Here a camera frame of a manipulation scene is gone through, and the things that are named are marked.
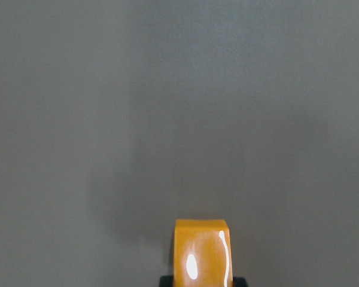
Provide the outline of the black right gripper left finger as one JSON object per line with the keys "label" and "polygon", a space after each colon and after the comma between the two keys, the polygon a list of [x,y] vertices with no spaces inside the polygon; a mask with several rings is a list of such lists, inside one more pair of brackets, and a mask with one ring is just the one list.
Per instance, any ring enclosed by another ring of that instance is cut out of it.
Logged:
{"label": "black right gripper left finger", "polygon": [[159,287],[174,287],[174,276],[173,275],[161,276],[159,280]]}

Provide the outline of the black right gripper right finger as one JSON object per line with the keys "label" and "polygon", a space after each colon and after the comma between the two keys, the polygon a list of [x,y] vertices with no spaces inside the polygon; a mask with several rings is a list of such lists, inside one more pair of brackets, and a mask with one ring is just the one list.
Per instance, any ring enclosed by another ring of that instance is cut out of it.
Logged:
{"label": "black right gripper right finger", "polygon": [[248,287],[248,283],[244,277],[234,277],[233,278],[234,287]]}

